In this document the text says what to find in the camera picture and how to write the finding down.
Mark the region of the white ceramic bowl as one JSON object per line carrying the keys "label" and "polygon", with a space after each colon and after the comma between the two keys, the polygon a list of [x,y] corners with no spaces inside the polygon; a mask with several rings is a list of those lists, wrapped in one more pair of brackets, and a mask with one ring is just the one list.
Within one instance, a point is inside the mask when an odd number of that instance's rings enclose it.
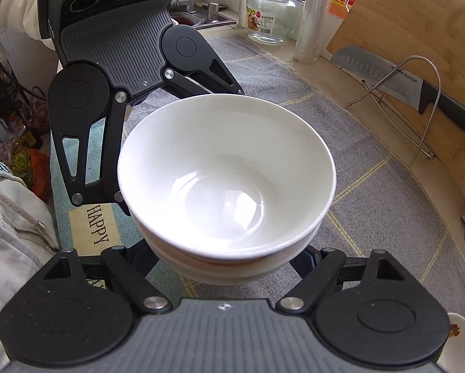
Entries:
{"label": "white ceramic bowl", "polygon": [[299,243],[278,253],[260,259],[220,263],[218,260],[205,260],[184,253],[151,233],[137,219],[132,218],[132,220],[158,259],[177,273],[209,285],[241,285],[262,279],[299,255],[320,228],[320,226],[316,227],[313,233]]}
{"label": "white ceramic bowl", "polygon": [[332,204],[336,170],[319,134],[269,101],[207,94],[146,116],[120,149],[131,215],[186,253],[257,259],[313,233]]}

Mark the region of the glass jar green lid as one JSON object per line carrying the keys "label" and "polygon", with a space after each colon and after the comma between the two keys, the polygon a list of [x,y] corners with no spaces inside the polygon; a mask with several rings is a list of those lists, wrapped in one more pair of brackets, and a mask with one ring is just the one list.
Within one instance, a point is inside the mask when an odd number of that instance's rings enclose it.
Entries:
{"label": "glass jar green lid", "polygon": [[247,0],[246,10],[250,39],[266,45],[289,39],[295,17],[292,0]]}

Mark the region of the clear plastic wrap roll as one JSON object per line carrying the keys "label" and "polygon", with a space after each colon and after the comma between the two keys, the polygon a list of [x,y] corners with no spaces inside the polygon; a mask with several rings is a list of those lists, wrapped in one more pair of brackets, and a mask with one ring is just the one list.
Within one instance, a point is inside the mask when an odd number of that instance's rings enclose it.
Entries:
{"label": "clear plastic wrap roll", "polygon": [[322,48],[322,33],[330,0],[306,0],[301,15],[294,58],[301,63],[313,64]]}

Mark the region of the bamboo cutting board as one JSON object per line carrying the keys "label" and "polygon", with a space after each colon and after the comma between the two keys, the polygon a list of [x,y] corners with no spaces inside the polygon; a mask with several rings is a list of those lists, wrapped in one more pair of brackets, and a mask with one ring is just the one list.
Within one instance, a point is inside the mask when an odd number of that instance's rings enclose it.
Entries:
{"label": "bamboo cutting board", "polygon": [[[357,45],[391,62],[422,55],[437,66],[443,93],[465,106],[465,0],[356,0],[333,39],[331,53]],[[421,61],[406,70],[438,86],[432,68]],[[420,115],[398,101],[423,130],[430,109]],[[434,115],[426,136],[434,153],[465,198],[465,131],[442,111]]]}

